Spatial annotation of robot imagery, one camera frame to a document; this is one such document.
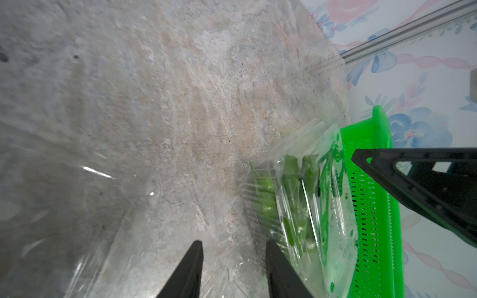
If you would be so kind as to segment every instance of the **green plastic basket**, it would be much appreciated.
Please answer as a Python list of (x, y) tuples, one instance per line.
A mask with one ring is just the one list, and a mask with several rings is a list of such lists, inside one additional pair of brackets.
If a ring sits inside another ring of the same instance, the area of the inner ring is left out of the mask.
[(358, 260), (348, 297), (404, 297), (403, 242), (399, 203), (351, 161), (355, 149), (392, 148), (389, 120), (381, 106), (370, 119), (341, 129), (359, 230)]

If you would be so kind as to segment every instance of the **dark spot on floor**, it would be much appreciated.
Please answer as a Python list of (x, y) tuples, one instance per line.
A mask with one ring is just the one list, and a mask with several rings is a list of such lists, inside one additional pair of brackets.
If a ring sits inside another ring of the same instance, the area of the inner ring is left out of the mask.
[(8, 56), (3, 52), (3, 49), (0, 48), (0, 61), (8, 62)]

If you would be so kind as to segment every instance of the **floral wallpaper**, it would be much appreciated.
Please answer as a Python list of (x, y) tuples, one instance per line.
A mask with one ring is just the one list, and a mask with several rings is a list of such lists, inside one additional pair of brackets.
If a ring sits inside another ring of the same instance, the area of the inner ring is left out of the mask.
[[(347, 64), (351, 121), (379, 104), (395, 147), (477, 147), (475, 68), (477, 14)], [(477, 249), (403, 206), (401, 226), (406, 298), (477, 297)]]
[(340, 53), (456, 1), (301, 0)]

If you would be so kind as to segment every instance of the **plastic food container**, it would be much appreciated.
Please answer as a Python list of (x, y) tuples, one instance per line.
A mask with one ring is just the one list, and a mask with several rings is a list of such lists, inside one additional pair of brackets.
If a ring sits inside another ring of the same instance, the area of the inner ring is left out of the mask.
[(251, 160), (241, 186), (259, 254), (273, 239), (314, 297), (348, 296), (358, 233), (339, 128), (295, 131)]

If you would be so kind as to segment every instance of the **plastic wrap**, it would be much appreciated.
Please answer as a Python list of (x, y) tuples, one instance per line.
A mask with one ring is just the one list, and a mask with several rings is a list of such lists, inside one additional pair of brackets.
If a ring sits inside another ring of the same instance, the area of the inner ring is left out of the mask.
[(312, 121), (252, 159), (245, 177), (258, 253), (273, 239), (314, 297), (346, 297), (358, 235), (338, 127)]
[(136, 214), (156, 190), (103, 154), (94, 161), (3, 124), (0, 144), (0, 296), (109, 297), (140, 254)]

